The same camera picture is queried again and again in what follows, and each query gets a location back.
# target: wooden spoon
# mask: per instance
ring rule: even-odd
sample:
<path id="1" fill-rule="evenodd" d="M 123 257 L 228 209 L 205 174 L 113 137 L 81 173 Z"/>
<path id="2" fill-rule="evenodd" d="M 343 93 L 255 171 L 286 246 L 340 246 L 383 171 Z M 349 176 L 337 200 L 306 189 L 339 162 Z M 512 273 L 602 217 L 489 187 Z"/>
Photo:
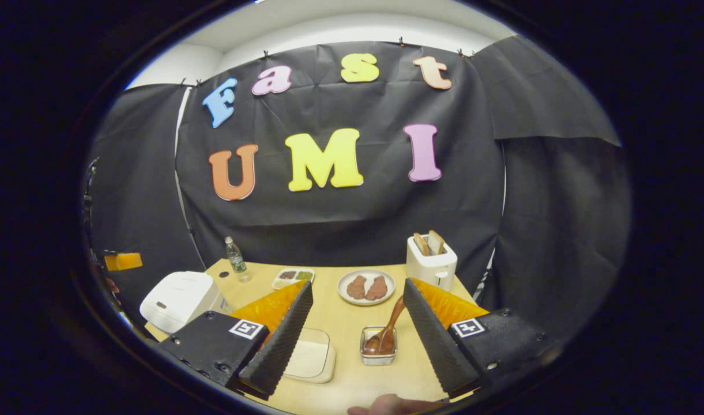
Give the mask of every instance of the wooden spoon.
<path id="1" fill-rule="evenodd" d="M 397 300 L 396 305 L 393 307 L 393 312 L 390 316 L 390 321 L 380 333 L 375 334 L 370 337 L 364 344 L 362 349 L 363 354 L 374 355 L 374 354 L 392 354 L 393 350 L 396 348 L 396 343 L 394 342 L 393 328 L 396 326 L 396 320 L 400 315 L 400 312 L 405 308 L 405 304 L 402 303 L 402 295 Z"/>

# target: bread slice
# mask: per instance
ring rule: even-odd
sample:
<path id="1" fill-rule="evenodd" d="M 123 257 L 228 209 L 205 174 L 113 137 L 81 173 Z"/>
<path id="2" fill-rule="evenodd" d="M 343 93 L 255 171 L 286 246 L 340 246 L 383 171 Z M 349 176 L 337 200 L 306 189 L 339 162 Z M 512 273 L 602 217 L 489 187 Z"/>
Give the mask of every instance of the bread slice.
<path id="1" fill-rule="evenodd" d="M 428 245 L 426 244 L 426 241 L 423 240 L 423 236 L 421 236 L 420 233 L 414 232 L 413 233 L 413 242 L 416 243 L 416 246 L 418 247 L 418 250 L 421 251 L 423 256 L 428 256 Z"/>
<path id="2" fill-rule="evenodd" d="M 434 232 L 433 229 L 428 231 L 428 252 L 429 255 L 439 255 L 444 253 L 444 239 Z"/>

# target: small glass bowl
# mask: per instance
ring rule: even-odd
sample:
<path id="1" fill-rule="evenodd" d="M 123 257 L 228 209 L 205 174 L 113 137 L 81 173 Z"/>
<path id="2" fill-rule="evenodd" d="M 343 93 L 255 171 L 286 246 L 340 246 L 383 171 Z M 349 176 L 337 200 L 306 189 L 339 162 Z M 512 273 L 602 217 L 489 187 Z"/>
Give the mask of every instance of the small glass bowl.
<path id="1" fill-rule="evenodd" d="M 362 329 L 362 338 L 359 341 L 359 354 L 362 356 L 362 363 L 368 366 L 382 366 L 393 363 L 397 354 L 397 331 L 393 328 L 393 352 L 392 354 L 364 354 L 364 344 L 375 334 L 380 333 L 385 326 L 367 326 Z"/>

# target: wooden table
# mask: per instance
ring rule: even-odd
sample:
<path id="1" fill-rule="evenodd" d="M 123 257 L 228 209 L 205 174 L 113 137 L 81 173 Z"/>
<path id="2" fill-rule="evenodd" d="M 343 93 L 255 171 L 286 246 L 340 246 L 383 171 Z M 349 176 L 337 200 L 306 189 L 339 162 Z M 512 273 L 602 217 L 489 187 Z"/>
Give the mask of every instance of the wooden table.
<path id="1" fill-rule="evenodd" d="M 359 354 L 359 341 L 365 326 L 385 325 L 396 300 L 402 295 L 406 278 L 405 265 L 380 266 L 285 266 L 267 265 L 266 263 L 247 263 L 247 273 L 251 281 L 239 282 L 238 276 L 231 270 L 228 260 L 221 259 L 207 269 L 228 304 L 234 310 L 273 292 L 272 281 L 283 268 L 312 268 L 315 271 L 313 281 L 313 307 L 305 322 L 306 328 L 320 329 L 330 337 L 332 347 L 336 350 L 336 365 L 333 378 L 328 383 L 314 384 L 286 378 L 280 383 L 268 401 L 257 400 L 286 412 L 317 415 L 341 415 L 350 406 L 370 407 L 370 404 L 382 394 L 397 394 L 407 399 L 440 400 L 447 397 L 434 369 L 428 359 L 426 350 L 413 326 L 411 316 L 404 310 L 396 323 L 398 351 L 396 360 L 386 366 L 367 366 L 362 364 Z M 373 268 L 388 273 L 396 281 L 396 289 L 389 299 L 382 304 L 361 307 L 347 303 L 337 291 L 337 284 L 347 273 L 361 268 Z M 226 278 L 220 278 L 222 271 L 230 271 Z M 473 302 L 462 283 L 455 277 L 451 290 L 462 299 Z M 167 338 L 159 329 L 147 323 L 146 329 L 158 341 Z"/>

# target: water bottle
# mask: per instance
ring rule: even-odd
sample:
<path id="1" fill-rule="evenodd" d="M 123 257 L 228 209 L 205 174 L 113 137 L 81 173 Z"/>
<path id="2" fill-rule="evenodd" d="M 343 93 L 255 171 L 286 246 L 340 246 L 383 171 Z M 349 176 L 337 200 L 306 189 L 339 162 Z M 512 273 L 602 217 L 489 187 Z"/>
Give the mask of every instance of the water bottle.
<path id="1" fill-rule="evenodd" d="M 231 262 L 231 267 L 239 274 L 239 280 L 243 282 L 248 281 L 249 277 L 243 275 L 247 270 L 247 266 L 244 263 L 244 258 L 242 257 L 242 252 L 239 250 L 239 247 L 234 244 L 234 240 L 230 236 L 226 236 L 224 241 L 226 242 L 226 259 Z"/>

